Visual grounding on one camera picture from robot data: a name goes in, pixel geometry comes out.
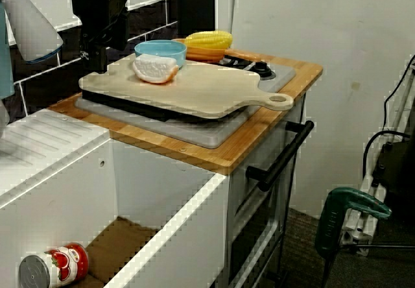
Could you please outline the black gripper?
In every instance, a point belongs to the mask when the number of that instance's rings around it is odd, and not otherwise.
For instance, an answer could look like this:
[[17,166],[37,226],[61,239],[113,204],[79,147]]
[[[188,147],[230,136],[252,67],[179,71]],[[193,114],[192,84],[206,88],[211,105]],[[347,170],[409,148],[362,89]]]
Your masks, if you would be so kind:
[[81,21],[80,57],[89,72],[107,71],[106,48],[123,51],[130,35],[127,0],[71,0]]

